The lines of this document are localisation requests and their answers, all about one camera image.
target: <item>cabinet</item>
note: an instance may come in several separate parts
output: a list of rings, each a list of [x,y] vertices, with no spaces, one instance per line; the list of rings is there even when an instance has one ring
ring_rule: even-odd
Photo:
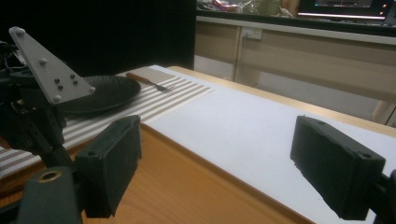
[[[237,19],[230,14],[197,17],[196,70],[361,119],[393,124],[394,28],[369,27],[366,34],[360,34],[353,31],[359,26],[350,24],[331,27],[333,22],[314,22],[309,27],[297,20]],[[246,27],[260,30],[261,37],[249,38]]]

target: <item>black wall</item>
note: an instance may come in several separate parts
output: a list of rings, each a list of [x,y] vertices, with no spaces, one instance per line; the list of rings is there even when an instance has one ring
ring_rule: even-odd
[[[195,0],[8,1],[0,40],[19,26],[81,76],[158,64],[193,68]]]

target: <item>black plate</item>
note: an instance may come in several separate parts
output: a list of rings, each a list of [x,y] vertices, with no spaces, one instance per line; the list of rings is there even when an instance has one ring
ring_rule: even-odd
[[[132,102],[140,92],[140,84],[127,77],[84,77],[96,88],[94,94],[59,104],[65,114],[89,114],[103,112]]]

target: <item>monitor screen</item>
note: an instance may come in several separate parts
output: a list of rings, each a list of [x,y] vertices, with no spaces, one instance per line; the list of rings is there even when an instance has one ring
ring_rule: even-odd
[[[384,21],[393,0],[302,0],[298,17],[334,21]]]

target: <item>striped placemat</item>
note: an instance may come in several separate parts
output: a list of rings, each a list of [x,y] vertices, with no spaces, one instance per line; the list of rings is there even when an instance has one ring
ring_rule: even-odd
[[[64,147],[66,149],[93,139],[116,119],[139,115],[143,123],[150,124],[155,119],[165,116],[188,102],[213,91],[206,86],[149,67],[138,68],[130,72],[146,77],[154,83],[172,88],[172,90],[161,92],[153,86],[141,83],[141,92],[128,105],[100,115],[67,117],[67,126],[64,128]],[[40,160],[38,156],[29,152],[0,148],[0,179]]]

